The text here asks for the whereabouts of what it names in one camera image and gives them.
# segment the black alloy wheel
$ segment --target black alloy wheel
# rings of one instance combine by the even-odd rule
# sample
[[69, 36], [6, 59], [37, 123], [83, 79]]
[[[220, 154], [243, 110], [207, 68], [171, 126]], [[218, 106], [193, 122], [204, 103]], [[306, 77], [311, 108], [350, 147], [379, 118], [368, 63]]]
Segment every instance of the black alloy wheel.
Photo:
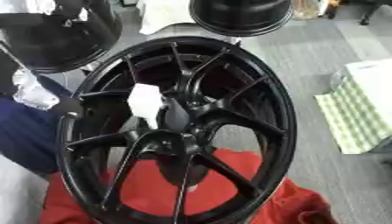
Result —
[[[135, 83], [159, 86], [165, 107], [158, 129], [138, 119], [134, 129], [119, 131], [132, 117], [126, 100]], [[277, 189], [295, 151], [296, 117], [281, 81], [254, 55], [216, 39], [173, 37], [132, 46], [92, 72], [73, 98], [84, 114], [62, 119], [59, 166], [70, 193], [104, 224], [244, 221]], [[251, 180], [213, 155], [212, 139], [230, 124], [257, 137], [262, 164]], [[117, 146], [126, 150], [115, 177], [104, 185], [100, 175]], [[178, 187], [172, 217], [143, 213], [120, 200], [123, 181], [146, 158], [156, 159], [165, 179]], [[238, 193], [207, 212], [185, 214], [186, 188], [210, 170]]]

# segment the black matte rim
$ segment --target black matte rim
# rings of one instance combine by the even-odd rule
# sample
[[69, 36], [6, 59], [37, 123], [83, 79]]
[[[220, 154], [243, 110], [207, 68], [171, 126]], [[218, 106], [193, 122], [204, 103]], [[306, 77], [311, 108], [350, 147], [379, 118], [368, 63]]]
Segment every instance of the black matte rim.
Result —
[[[163, 67], [171, 72], [166, 73]], [[160, 71], [160, 75], [145, 71]], [[135, 82], [159, 85], [166, 99], [174, 99], [192, 114], [192, 121], [177, 132], [164, 126], [151, 130], [140, 122], [135, 129], [118, 133], [131, 116], [125, 100]], [[85, 114], [78, 120], [62, 119], [59, 167], [71, 194], [102, 223], [241, 221], [277, 189], [293, 158], [297, 137], [295, 113], [282, 83], [258, 58], [216, 39], [161, 38], [128, 48], [90, 74], [73, 97], [82, 100]], [[258, 113], [265, 103], [274, 117], [273, 124], [264, 119], [266, 114]], [[207, 150], [211, 137], [226, 124], [251, 128], [260, 145], [264, 144], [261, 147], [267, 149], [261, 150], [263, 163], [251, 181]], [[161, 140], [171, 142], [171, 147], [162, 150]], [[145, 150], [146, 145], [153, 144], [151, 141], [157, 143], [155, 149], [160, 149]], [[188, 150], [195, 145], [197, 150]], [[105, 186], [98, 178], [105, 169], [105, 159], [102, 163], [94, 155], [103, 154], [105, 158], [109, 146], [128, 148], [114, 180]], [[184, 176], [178, 183], [172, 217], [157, 217], [121, 204], [121, 183], [144, 151], [156, 159], [169, 153], [182, 161], [178, 165]], [[189, 181], [186, 171], [194, 165], [225, 176], [237, 186], [238, 194], [213, 210], [185, 215], [184, 190]]]
[[252, 36], [263, 35], [268, 32], [273, 32], [274, 30], [277, 30], [283, 25], [287, 24], [287, 22], [289, 22], [293, 14], [292, 7], [290, 7], [287, 10], [287, 12], [284, 14], [284, 16], [280, 20], [277, 20], [274, 24], [263, 26], [262, 28], [258, 28], [258, 29], [249, 29], [249, 28], [244, 29], [243, 27], [241, 27], [242, 29], [235, 29], [234, 27], [224, 28], [221, 26], [205, 23], [194, 13], [192, 6], [190, 7], [190, 12], [194, 21], [204, 29], [210, 32], [218, 33], [223, 36], [230, 36], [230, 37], [252, 37]]

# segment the red cloth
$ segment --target red cloth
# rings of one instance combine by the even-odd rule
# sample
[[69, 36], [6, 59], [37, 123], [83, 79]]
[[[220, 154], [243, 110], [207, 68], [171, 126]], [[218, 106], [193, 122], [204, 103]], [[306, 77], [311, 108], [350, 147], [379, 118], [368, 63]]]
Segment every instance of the red cloth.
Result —
[[[217, 150], [215, 156], [230, 165], [247, 179], [251, 179], [261, 163], [253, 152]], [[153, 160], [136, 163], [124, 181], [122, 203], [148, 214], [171, 216], [177, 187], [169, 184], [159, 173]], [[235, 186], [220, 174], [210, 171], [195, 189], [187, 194], [185, 213], [197, 214], [210, 210], [231, 199]], [[51, 176], [40, 217], [40, 224], [94, 224], [74, 203], [64, 187], [61, 176]], [[335, 224], [329, 206], [315, 192], [283, 181], [274, 196], [257, 212], [252, 224]]]

